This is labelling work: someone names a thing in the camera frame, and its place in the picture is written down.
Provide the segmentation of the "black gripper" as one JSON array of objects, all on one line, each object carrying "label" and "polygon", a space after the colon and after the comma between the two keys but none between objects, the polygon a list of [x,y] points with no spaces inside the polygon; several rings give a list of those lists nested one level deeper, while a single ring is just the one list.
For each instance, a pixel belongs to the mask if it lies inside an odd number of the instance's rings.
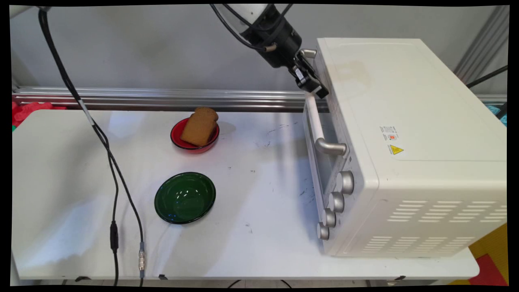
[{"label": "black gripper", "polygon": [[255,45],[276,45],[273,51],[260,53],[265,61],[273,68],[290,68],[299,89],[323,99],[329,95],[329,90],[320,81],[304,52],[298,52],[301,44],[300,35],[276,6],[267,6],[255,21]]}]

